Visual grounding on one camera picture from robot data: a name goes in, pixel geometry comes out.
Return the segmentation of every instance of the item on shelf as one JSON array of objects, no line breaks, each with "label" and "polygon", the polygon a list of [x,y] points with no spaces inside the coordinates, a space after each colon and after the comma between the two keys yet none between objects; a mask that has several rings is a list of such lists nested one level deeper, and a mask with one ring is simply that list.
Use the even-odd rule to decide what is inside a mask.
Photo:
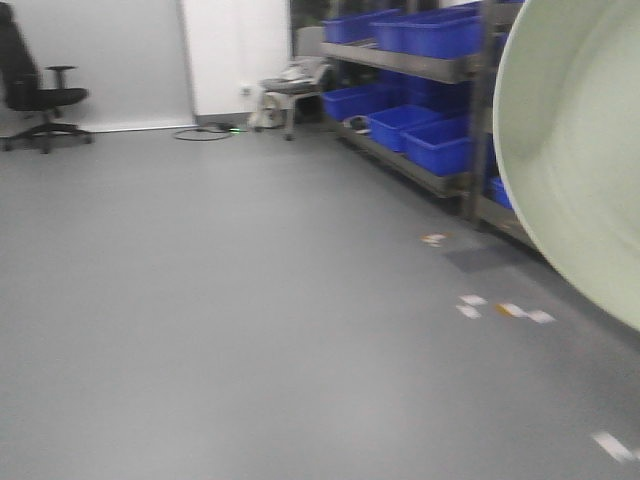
[{"label": "item on shelf", "polygon": [[408,129],[403,134],[407,157],[439,177],[455,175],[469,169],[471,139],[468,135],[467,116]]},{"label": "item on shelf", "polygon": [[438,112],[415,105],[404,105],[369,115],[371,138],[394,152],[404,152],[405,130],[442,118]]},{"label": "item on shelf", "polygon": [[494,177],[491,179],[491,198],[509,210],[513,210],[507,191],[504,188],[502,179],[500,177]]},{"label": "item on shelf", "polygon": [[421,21],[435,22],[446,18],[461,18],[474,15],[474,12],[475,10],[473,8],[460,5],[457,7],[440,8],[414,13],[412,15],[387,18],[372,22],[371,27],[373,36],[380,50],[408,53],[409,47],[407,45],[405,30],[409,24]]},{"label": "item on shelf", "polygon": [[391,108],[396,105],[397,97],[397,88],[380,84],[343,88],[322,94],[325,112],[338,121]]},{"label": "item on shelf", "polygon": [[364,115],[356,115],[354,117],[345,118],[342,124],[346,128],[350,128],[360,135],[367,135],[371,132],[369,128],[369,119]]},{"label": "item on shelf", "polygon": [[471,82],[454,85],[426,80],[422,88],[407,89],[407,102],[441,112],[445,117],[461,116],[469,111]]},{"label": "item on shelf", "polygon": [[404,24],[405,53],[451,59],[482,48],[482,22],[469,10],[459,9]]},{"label": "item on shelf", "polygon": [[381,10],[378,12],[345,15],[325,20],[325,38],[331,43],[351,43],[373,37],[371,22],[397,16],[399,9]]}]

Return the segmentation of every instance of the office chair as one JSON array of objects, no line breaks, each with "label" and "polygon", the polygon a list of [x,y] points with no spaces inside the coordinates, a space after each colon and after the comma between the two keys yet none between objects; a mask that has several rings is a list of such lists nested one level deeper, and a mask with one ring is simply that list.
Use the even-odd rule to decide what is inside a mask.
[{"label": "office chair", "polygon": [[73,105],[84,100],[89,92],[83,88],[66,88],[65,71],[76,67],[48,67],[55,73],[56,88],[40,88],[38,69],[22,39],[18,26],[13,21],[13,11],[9,4],[0,2],[0,73],[5,89],[5,103],[17,112],[41,112],[43,123],[12,137],[4,138],[4,150],[13,150],[13,141],[33,140],[42,137],[42,153],[51,151],[54,132],[74,136],[84,135],[85,143],[91,143],[90,132],[80,130],[77,125],[53,123],[61,116],[58,107]]},{"label": "office chair", "polygon": [[[297,56],[289,63],[288,70],[298,72],[298,78],[290,79],[282,75],[280,78],[268,78],[260,82],[265,93],[279,93],[286,96],[284,138],[287,141],[293,140],[297,101],[322,95],[325,76],[330,69],[321,49],[324,39],[322,27],[305,27],[296,33]],[[259,132],[261,127],[254,127],[254,130]]]}]

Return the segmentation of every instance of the chair armrest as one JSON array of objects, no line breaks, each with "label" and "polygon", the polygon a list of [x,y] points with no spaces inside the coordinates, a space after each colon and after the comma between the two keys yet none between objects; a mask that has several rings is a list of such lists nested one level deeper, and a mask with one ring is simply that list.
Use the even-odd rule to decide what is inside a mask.
[{"label": "chair armrest", "polygon": [[14,90],[12,97],[19,111],[29,109],[29,90],[38,89],[38,75],[35,73],[22,73],[13,81]]},{"label": "chair armrest", "polygon": [[63,88],[67,88],[65,82],[64,72],[67,70],[73,70],[78,67],[71,67],[69,65],[56,65],[53,67],[47,67],[47,70],[51,70],[56,74],[56,88],[62,90]]}]

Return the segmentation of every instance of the shelving unit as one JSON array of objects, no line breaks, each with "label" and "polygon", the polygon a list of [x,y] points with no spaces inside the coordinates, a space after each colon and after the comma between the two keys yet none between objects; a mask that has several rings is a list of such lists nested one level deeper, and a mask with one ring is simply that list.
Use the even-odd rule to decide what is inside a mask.
[{"label": "shelving unit", "polygon": [[326,118],[326,122],[339,137],[373,155],[385,165],[394,168],[439,198],[460,196],[468,188],[469,176],[467,174],[438,177],[407,160],[404,155],[392,152],[366,135],[360,135],[345,127],[341,122],[329,117]]},{"label": "shelving unit", "polygon": [[442,83],[460,83],[473,78],[479,69],[478,55],[452,60],[421,57],[378,50],[373,39],[351,44],[323,43],[324,53],[336,60],[428,78]]},{"label": "shelving unit", "polygon": [[[407,11],[415,11],[415,1],[407,3]],[[351,44],[325,42],[322,48],[328,57],[336,60],[391,70],[442,83],[455,84],[473,80],[470,135],[474,148],[468,173],[437,177],[413,164],[404,155],[392,152],[367,136],[355,133],[340,122],[329,118],[327,123],[339,137],[397,169],[438,197],[462,196],[463,215],[469,220],[476,224],[482,221],[490,223],[521,242],[533,246],[515,213],[485,197],[482,187],[485,183],[487,133],[492,133],[492,111],[488,97],[495,82],[497,67],[494,61],[495,39],[498,33],[509,30],[521,7],[521,3],[482,0],[481,15],[485,32],[483,49],[478,54],[461,58],[444,60],[383,51],[376,48],[377,45],[373,39]]]},{"label": "shelving unit", "polygon": [[515,21],[521,3],[500,4],[495,0],[483,0],[482,15],[485,39],[480,54],[474,87],[473,127],[474,139],[473,169],[470,189],[465,192],[465,216],[480,226],[486,222],[516,240],[535,248],[515,212],[505,208],[485,196],[484,186],[487,175],[488,134],[493,133],[492,95],[499,57],[496,55],[496,39],[502,32],[509,31]]},{"label": "shelving unit", "polygon": [[[417,4],[416,0],[407,0],[405,11],[415,13]],[[447,84],[472,80],[480,68],[479,55],[455,59],[409,55],[379,50],[374,39],[351,44],[325,42],[322,44],[322,49],[328,57],[335,60],[391,70]],[[341,122],[332,118],[327,118],[326,122],[339,137],[373,155],[383,164],[394,168],[439,198],[459,197],[470,188],[468,173],[438,177],[414,164],[404,155],[387,149],[366,135],[357,134]]]}]

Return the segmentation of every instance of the cable on floor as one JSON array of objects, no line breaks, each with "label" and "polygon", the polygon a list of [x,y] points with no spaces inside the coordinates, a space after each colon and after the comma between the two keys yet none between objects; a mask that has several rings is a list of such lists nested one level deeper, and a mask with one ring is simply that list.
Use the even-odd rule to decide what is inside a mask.
[{"label": "cable on floor", "polygon": [[[214,126],[216,129],[211,130],[207,128],[210,126]],[[172,136],[176,140],[182,140],[185,142],[215,142],[218,140],[225,140],[227,138],[231,138],[236,133],[245,133],[245,132],[246,130],[237,128],[235,125],[232,125],[230,123],[210,123],[202,127],[187,128],[186,130],[180,130],[179,132],[173,133]],[[190,133],[205,134],[205,135],[201,137],[185,136]]]}]

